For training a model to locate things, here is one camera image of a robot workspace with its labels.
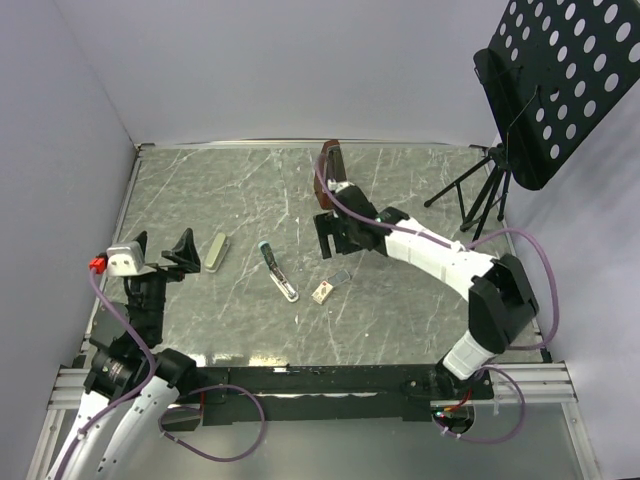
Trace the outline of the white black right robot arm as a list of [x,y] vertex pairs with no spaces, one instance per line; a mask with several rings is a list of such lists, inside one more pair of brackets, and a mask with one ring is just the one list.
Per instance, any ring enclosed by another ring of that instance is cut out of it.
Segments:
[[436,375],[444,396],[462,396],[472,376],[504,353],[539,311],[520,260],[469,250],[394,207],[377,211],[351,182],[330,180],[323,192],[331,211],[315,216],[314,223],[324,258],[375,251],[423,271],[467,302],[467,329],[439,361]]

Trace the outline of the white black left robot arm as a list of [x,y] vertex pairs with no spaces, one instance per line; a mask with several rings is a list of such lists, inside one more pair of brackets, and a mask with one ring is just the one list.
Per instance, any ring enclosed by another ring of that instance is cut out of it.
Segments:
[[163,264],[145,259],[148,235],[114,244],[88,264],[103,312],[89,342],[96,352],[83,383],[80,407],[50,479],[112,479],[126,463],[144,427],[174,401],[192,398],[196,363],[162,342],[166,287],[201,270],[192,229],[161,253]]

